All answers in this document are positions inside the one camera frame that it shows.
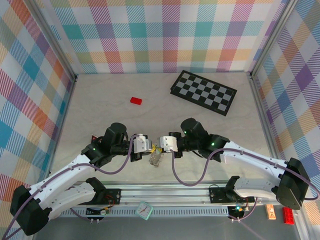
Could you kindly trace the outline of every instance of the plaid backdrop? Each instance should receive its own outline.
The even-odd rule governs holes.
[[[44,178],[72,80],[22,0],[0,1],[0,236],[13,190]]]
[[[37,0],[76,72],[86,74],[248,70],[286,1]]]
[[[257,76],[281,157],[301,160],[320,189],[320,0],[299,1]],[[320,225],[320,201],[305,205]]]

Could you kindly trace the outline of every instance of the red lego brick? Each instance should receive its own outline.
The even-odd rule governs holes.
[[[294,219],[294,214],[292,212],[292,209],[289,207],[283,207],[282,211],[283,211],[283,222],[285,224],[294,225],[295,219]]]
[[[136,97],[132,97],[131,100],[130,100],[130,103],[141,105],[142,104],[142,99],[136,98]]]

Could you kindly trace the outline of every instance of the chessboard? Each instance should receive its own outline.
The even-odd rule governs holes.
[[[183,70],[170,93],[226,116],[237,90]]]

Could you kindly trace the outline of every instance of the small clock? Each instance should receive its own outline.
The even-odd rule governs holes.
[[[147,204],[144,201],[141,201],[138,208],[135,210],[135,214],[143,218],[144,220],[148,220],[153,209],[154,209],[153,206]]]

